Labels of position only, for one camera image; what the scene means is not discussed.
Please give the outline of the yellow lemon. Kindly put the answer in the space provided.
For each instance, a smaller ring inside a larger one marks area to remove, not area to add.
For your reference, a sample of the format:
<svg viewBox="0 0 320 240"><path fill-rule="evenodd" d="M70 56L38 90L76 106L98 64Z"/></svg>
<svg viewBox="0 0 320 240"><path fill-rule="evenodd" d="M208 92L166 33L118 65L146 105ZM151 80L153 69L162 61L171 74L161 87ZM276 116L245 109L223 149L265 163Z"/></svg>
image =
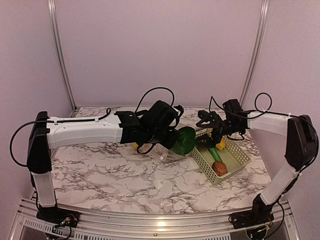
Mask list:
<svg viewBox="0 0 320 240"><path fill-rule="evenodd" d="M218 143L218 144L215 145L215 148L216 148L217 150L219 150L219 151L224 150L224 149L226 148L225 139L222 138L221 141L220 141L220 143Z"/></svg>
<svg viewBox="0 0 320 240"><path fill-rule="evenodd" d="M139 145L137 143L133 143L132 146L134 149L137 149Z"/></svg>

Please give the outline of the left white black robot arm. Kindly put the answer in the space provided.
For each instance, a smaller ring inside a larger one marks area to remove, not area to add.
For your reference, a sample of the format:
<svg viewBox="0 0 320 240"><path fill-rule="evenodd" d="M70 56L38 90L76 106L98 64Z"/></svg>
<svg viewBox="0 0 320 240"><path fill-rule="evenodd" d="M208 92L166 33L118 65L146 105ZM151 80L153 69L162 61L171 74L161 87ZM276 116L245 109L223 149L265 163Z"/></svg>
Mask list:
<svg viewBox="0 0 320 240"><path fill-rule="evenodd" d="M77 212L58 207L52 180L51 150L60 147L91 144L136 144L137 153L149 153L160 144L171 149L179 133L176 126L182 110L142 110L138 112L117 111L89 118L49 118L40 112L29 137L27 168L37 193L37 218L58 223L67 217L73 220Z"/></svg>

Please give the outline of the brown bread bun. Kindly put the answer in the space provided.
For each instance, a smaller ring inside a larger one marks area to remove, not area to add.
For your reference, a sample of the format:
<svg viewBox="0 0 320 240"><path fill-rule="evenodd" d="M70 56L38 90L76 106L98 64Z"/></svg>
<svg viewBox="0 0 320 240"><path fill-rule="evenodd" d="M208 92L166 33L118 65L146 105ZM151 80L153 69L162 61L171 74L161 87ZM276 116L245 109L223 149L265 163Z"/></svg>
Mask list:
<svg viewBox="0 0 320 240"><path fill-rule="evenodd" d="M221 177L228 173L227 166L223 162L215 161L212 164L212 169L216 173L217 176Z"/></svg>

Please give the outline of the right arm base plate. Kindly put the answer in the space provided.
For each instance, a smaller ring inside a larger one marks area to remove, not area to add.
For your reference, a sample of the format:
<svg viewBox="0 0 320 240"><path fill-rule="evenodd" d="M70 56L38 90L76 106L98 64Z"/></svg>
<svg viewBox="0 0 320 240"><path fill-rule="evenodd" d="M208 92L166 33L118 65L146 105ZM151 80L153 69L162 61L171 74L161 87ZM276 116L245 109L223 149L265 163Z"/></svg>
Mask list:
<svg viewBox="0 0 320 240"><path fill-rule="evenodd" d="M254 213L252 210L246 210L230 214L228 221L234 229L241 229L272 222L274 219L272 212Z"/></svg>

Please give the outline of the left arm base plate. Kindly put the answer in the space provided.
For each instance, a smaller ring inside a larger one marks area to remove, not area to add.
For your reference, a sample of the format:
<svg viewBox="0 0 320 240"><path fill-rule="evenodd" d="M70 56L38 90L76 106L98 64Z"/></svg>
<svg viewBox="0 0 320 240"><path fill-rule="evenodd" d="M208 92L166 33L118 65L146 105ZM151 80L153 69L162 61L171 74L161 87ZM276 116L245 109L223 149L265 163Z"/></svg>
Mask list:
<svg viewBox="0 0 320 240"><path fill-rule="evenodd" d="M55 227L76 228L79 222L80 213L78 211L63 209L59 207L41 208L36 217L40 220L53 223Z"/></svg>

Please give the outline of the green white bok choy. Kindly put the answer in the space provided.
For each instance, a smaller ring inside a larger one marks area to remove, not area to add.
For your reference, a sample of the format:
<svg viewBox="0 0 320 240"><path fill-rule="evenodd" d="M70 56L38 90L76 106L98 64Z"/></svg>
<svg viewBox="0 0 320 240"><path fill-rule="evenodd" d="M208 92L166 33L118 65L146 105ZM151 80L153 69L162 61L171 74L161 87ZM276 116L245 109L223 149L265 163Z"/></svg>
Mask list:
<svg viewBox="0 0 320 240"><path fill-rule="evenodd" d="M186 157L196 145L196 131L190 126L184 126L178 131L178 137L169 150L176 155Z"/></svg>

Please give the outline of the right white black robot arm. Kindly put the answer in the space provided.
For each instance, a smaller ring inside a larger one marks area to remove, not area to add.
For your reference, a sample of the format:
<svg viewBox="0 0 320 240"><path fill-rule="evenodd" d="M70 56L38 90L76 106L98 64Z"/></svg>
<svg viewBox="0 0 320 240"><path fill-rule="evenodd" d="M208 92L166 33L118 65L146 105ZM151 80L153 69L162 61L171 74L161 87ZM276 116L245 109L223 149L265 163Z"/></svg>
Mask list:
<svg viewBox="0 0 320 240"><path fill-rule="evenodd" d="M258 224L268 219L273 206L296 183L303 170L317 158L319 137L308 115L292 115L267 110L243 110L237 99L223 103L221 110L225 119L215 111L200 110L196 126L211 129L210 136L200 137L199 142L206 147L215 147L224 136L234 133L244 134L246 130L261 130L286 137L286 148L281 169L274 179L253 202L247 211L232 213L230 221L235 228L248 224Z"/></svg>

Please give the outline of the clear zip top bag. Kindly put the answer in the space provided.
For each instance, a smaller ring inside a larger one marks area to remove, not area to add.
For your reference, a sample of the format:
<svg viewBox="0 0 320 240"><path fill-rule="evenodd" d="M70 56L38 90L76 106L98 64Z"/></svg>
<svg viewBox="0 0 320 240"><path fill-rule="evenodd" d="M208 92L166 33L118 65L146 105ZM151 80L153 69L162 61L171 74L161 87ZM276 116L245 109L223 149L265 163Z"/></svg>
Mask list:
<svg viewBox="0 0 320 240"><path fill-rule="evenodd" d="M179 130L182 127L189 127L189 126L179 123L177 126L177 130ZM171 152L169 149L166 149L160 144L155 145L150 150L150 152L146 154L141 154L137 152L137 149L133 148L132 143L130 144L130 146L132 147L133 153L138 157L142 158L143 160L151 160L151 161L179 160L179 159L184 159L191 154L190 152L187 156L180 156Z"/></svg>

